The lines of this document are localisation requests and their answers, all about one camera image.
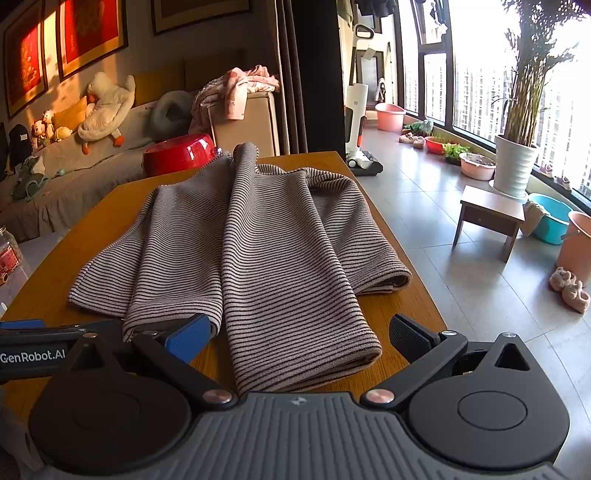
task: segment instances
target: white duck plush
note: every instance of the white duck plush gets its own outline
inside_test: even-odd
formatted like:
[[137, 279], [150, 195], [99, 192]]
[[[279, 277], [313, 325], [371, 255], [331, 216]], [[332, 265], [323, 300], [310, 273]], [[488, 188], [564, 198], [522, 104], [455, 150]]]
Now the white duck plush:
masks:
[[97, 72], [88, 84], [88, 106], [86, 119], [78, 127], [83, 141], [82, 151], [88, 155], [88, 142], [95, 142], [108, 135], [113, 145], [120, 147], [125, 138], [119, 126], [131, 110], [135, 100], [135, 80], [129, 75], [125, 87], [114, 84], [105, 72]]

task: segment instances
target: blue tub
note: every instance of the blue tub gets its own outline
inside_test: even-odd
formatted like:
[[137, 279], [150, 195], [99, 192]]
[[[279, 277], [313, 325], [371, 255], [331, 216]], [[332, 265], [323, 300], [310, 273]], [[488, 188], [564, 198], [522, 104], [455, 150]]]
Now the blue tub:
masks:
[[551, 216], [545, 216], [534, 230], [534, 235], [547, 244], [560, 245], [562, 235], [569, 227], [569, 212], [572, 208], [563, 202], [541, 193], [532, 193], [528, 200], [539, 203]]

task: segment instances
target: tall green plant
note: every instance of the tall green plant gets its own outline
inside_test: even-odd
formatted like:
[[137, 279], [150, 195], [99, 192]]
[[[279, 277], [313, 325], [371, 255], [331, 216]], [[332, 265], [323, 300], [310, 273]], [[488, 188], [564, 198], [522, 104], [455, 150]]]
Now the tall green plant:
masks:
[[519, 13], [521, 34], [506, 34], [517, 52], [517, 69], [511, 86], [511, 98], [504, 138], [532, 146], [546, 74], [559, 63], [574, 58], [567, 48], [560, 55], [550, 51], [556, 45], [554, 30], [568, 20], [580, 20], [584, 10], [573, 0], [502, 0], [506, 10]]

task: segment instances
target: yellow pillow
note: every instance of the yellow pillow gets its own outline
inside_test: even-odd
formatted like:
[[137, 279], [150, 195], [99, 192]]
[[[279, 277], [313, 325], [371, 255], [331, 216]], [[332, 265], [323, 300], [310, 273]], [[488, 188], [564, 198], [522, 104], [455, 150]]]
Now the yellow pillow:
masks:
[[60, 127], [68, 127], [73, 132], [86, 118], [86, 95], [71, 107], [53, 114], [53, 127], [57, 130]]
[[185, 90], [200, 90], [228, 70], [244, 68], [245, 56], [246, 51], [239, 49], [185, 60]]
[[184, 90], [184, 61], [175, 61], [153, 72], [134, 75], [134, 79], [134, 106], [153, 102], [167, 92]]

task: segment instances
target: circular black cover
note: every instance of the circular black cover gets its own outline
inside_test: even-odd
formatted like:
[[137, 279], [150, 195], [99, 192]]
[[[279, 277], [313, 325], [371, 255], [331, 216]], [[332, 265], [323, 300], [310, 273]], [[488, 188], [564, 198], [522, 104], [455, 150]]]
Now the circular black cover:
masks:
[[138, 468], [173, 447], [189, 427], [187, 400], [159, 380], [102, 370], [60, 380], [37, 401], [29, 428], [45, 460], [69, 472], [112, 475]]
[[411, 400], [409, 424], [433, 452], [475, 469], [519, 470], [555, 458], [569, 416], [550, 382], [492, 368], [445, 378]]

